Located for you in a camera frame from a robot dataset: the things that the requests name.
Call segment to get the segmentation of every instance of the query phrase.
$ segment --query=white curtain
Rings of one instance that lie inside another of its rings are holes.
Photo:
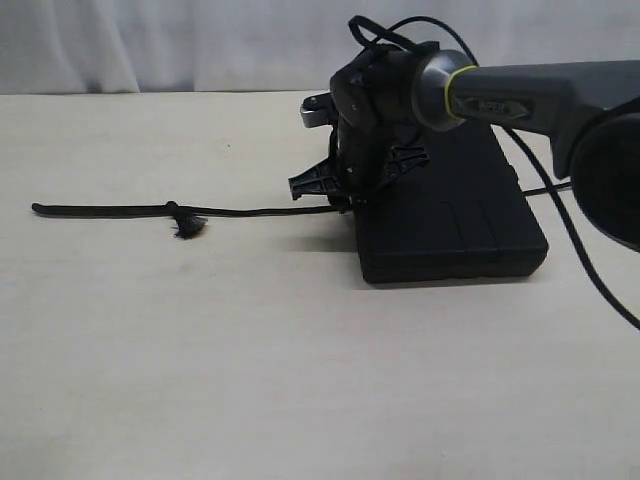
[[[324,89],[355,14],[483,64],[640,58],[636,0],[0,0],[0,93]]]

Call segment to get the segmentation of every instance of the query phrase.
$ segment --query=yellow ring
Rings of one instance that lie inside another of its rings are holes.
[[[466,72],[468,70],[471,70],[473,68],[478,68],[477,65],[469,65],[467,67],[462,67],[459,68],[458,70],[456,70],[455,72],[453,72],[451,75],[449,75],[449,78],[447,78],[447,83],[444,84],[444,108],[447,110],[447,113],[449,115],[451,115],[454,118],[458,118],[456,115],[454,115],[452,108],[451,108],[451,99],[449,97],[449,89],[451,88],[451,82],[453,82],[453,79],[458,76],[459,74]]]

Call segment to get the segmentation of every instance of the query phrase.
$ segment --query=black rectangular case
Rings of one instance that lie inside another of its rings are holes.
[[[429,163],[354,209],[364,279],[531,275],[549,246],[491,128],[467,122],[422,141]]]

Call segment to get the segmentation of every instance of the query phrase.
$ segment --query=cylindrical joint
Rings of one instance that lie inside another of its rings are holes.
[[[448,89],[453,77],[474,64],[457,50],[441,50],[426,58],[413,80],[411,108],[416,120],[432,130],[447,131],[460,125],[448,108]]]

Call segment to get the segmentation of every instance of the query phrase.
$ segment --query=white table surface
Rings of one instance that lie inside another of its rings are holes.
[[[0,97],[0,479],[640,478],[640,333],[549,198],[528,280],[400,289],[361,279],[336,214],[211,219],[185,242],[170,219],[30,212],[292,206],[287,178],[326,153],[305,96]],[[640,255],[562,195],[640,313]]]

